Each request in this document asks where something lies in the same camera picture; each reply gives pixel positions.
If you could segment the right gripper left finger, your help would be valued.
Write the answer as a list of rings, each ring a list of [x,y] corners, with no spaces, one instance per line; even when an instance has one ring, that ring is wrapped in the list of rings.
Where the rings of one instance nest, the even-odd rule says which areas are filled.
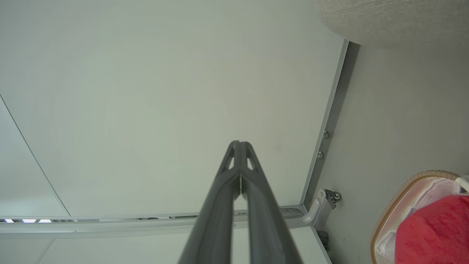
[[[233,201],[240,194],[240,145],[240,141],[229,144],[179,264],[231,262]]]

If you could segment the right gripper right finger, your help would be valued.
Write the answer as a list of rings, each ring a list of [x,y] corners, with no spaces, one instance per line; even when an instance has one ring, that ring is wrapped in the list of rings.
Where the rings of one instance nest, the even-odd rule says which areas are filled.
[[[249,142],[241,142],[242,191],[248,203],[252,264],[302,264],[268,180]]]

